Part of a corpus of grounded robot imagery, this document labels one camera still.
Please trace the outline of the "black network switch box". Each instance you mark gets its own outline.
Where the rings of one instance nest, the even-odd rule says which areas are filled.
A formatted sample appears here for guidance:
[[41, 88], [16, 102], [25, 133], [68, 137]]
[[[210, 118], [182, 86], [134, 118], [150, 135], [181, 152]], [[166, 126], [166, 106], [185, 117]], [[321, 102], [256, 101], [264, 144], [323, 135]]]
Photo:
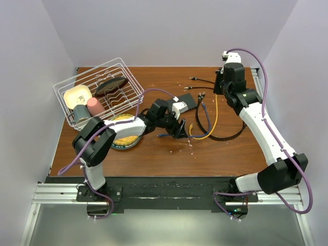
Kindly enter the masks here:
[[182, 109], [179, 110], [180, 113], [184, 113], [196, 109], [197, 103], [190, 93], [180, 95], [177, 98], [178, 98], [177, 102], [184, 102], [186, 104]]

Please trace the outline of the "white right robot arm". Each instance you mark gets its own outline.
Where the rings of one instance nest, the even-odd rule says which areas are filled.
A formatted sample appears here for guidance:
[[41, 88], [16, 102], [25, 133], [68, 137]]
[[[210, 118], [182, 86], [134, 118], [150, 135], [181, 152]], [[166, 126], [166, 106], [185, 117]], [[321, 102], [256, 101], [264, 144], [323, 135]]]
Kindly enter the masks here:
[[308, 159], [285, 142], [262, 107], [260, 95], [255, 89], [247, 88], [245, 68], [241, 63], [227, 63], [216, 71], [214, 93], [223, 95], [228, 106], [249, 127], [268, 165], [258, 173], [236, 178], [236, 184], [228, 189], [229, 197], [241, 201], [250, 191], [273, 194], [299, 184], [300, 172], [306, 169]]

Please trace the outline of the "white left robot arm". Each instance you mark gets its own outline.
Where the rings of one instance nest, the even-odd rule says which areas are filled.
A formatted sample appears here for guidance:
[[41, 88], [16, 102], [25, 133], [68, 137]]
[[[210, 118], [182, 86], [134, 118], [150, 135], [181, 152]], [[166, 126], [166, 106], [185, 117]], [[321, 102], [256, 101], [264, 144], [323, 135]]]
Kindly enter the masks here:
[[174, 139], [188, 138], [186, 121], [179, 119], [181, 113], [186, 111], [188, 105], [183, 101], [169, 104], [158, 99], [145, 113], [141, 112], [125, 120], [104, 121], [99, 117], [89, 120], [72, 143], [77, 158], [84, 164], [88, 195], [95, 201], [101, 201], [106, 196], [103, 160], [115, 140], [144, 136], [156, 128], [165, 129]]

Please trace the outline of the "yellow green rimmed plate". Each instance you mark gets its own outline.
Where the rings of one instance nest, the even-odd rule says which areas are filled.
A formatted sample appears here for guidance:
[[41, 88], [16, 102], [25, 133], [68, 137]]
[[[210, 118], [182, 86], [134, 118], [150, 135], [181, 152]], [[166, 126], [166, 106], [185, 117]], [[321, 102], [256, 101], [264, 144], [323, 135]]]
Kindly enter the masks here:
[[[126, 120], [131, 117], [133, 117], [131, 114], [120, 114], [112, 117], [110, 120]], [[114, 150], [127, 150], [137, 145], [140, 140], [141, 136], [128, 136], [125, 138], [117, 139], [112, 142], [111, 148]]]

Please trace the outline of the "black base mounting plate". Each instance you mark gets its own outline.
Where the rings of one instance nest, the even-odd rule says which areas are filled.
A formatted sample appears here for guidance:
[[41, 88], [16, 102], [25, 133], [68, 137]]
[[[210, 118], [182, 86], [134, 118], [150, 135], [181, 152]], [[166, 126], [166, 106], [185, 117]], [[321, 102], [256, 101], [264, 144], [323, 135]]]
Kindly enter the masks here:
[[89, 215], [125, 210], [210, 210], [222, 209], [246, 215], [248, 204], [258, 201], [255, 192], [241, 196], [231, 177], [108, 177], [94, 193], [78, 184], [78, 202], [87, 202]]

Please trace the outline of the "dark brown oval plate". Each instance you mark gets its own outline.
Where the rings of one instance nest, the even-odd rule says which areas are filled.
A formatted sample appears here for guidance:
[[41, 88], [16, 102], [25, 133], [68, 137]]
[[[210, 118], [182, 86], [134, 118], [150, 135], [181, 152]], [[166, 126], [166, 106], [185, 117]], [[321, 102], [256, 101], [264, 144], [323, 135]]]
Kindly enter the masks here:
[[107, 93], [114, 93], [117, 90], [124, 87], [128, 82], [129, 82], [129, 80], [125, 77], [112, 78], [112, 79], [102, 83], [101, 85], [99, 85], [97, 87], [97, 89], [95, 90], [94, 96], [95, 97], [103, 97]]

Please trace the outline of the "pink cup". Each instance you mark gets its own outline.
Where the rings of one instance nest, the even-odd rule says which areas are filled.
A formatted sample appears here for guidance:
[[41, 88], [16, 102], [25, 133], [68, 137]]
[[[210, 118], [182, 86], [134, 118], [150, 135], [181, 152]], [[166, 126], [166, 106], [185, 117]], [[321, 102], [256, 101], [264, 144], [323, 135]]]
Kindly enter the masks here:
[[91, 114], [91, 116], [102, 116], [105, 113], [104, 107], [102, 106], [100, 101], [95, 97], [91, 97], [90, 99], [88, 99], [87, 109]]

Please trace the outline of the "grey green mug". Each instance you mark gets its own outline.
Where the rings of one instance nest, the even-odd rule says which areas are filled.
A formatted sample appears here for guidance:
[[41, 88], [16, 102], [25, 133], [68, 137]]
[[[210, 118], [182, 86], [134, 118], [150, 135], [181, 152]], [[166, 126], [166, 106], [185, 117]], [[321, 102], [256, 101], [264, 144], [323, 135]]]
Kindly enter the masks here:
[[89, 118], [91, 114], [88, 111], [88, 108], [85, 105], [76, 105], [73, 109], [73, 112], [68, 115], [68, 117], [73, 117], [72, 122], [79, 124]]

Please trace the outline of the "cream square bowl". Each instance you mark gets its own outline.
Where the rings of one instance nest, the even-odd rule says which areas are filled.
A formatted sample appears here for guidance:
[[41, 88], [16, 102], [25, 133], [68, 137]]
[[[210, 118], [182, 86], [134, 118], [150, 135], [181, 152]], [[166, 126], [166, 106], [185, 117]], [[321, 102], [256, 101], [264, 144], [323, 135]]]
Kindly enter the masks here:
[[64, 93], [64, 102], [68, 109], [73, 110], [77, 105], [86, 105], [92, 98], [92, 93], [85, 85], [78, 85]]

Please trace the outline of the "aluminium frame rail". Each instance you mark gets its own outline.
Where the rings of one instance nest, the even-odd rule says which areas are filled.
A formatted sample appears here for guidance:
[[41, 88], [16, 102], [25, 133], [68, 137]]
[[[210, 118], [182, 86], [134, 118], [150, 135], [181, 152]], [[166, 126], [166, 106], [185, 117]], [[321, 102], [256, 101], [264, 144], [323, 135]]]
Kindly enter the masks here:
[[[93, 201], [92, 199], [87, 201], [78, 201], [77, 198], [80, 196], [80, 192], [75, 188], [75, 185], [76, 184], [72, 183], [39, 183], [37, 185], [32, 199], [32, 207], [30, 209], [23, 236], [19, 245], [28, 245], [30, 243], [41, 204], [86, 204], [96, 206], [106, 205], [106, 203], [103, 201]], [[290, 205], [294, 206], [295, 209], [303, 210], [303, 201], [298, 186], [283, 190], [281, 195]], [[275, 194], [267, 195], [263, 192], [257, 192], [256, 199], [256, 201], [250, 201], [249, 199], [248, 206], [284, 205], [281, 199]], [[246, 205], [246, 200], [244, 203], [243, 200], [241, 200], [241, 202], [226, 202], [226, 205], [231, 207]], [[305, 245], [315, 245], [306, 216], [299, 214], [296, 214], [296, 216]]]

